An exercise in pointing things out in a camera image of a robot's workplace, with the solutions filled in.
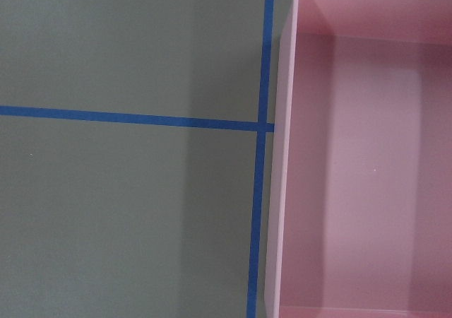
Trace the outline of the pink plastic bin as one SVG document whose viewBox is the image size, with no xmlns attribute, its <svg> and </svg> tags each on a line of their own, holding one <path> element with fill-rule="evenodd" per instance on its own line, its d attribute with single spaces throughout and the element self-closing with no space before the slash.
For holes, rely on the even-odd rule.
<svg viewBox="0 0 452 318">
<path fill-rule="evenodd" d="M 451 0 L 292 0 L 264 302 L 451 316 Z"/>
</svg>

